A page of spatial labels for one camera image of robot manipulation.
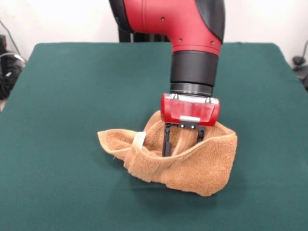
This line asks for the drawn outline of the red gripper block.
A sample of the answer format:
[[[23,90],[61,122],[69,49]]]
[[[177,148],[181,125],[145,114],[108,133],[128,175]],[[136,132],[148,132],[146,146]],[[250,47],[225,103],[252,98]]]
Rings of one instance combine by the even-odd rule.
[[[162,156],[171,155],[170,131],[173,124],[192,122],[197,127],[196,143],[203,141],[205,127],[212,127],[218,120],[220,101],[212,97],[199,97],[164,93],[160,101],[161,118],[165,122]]]

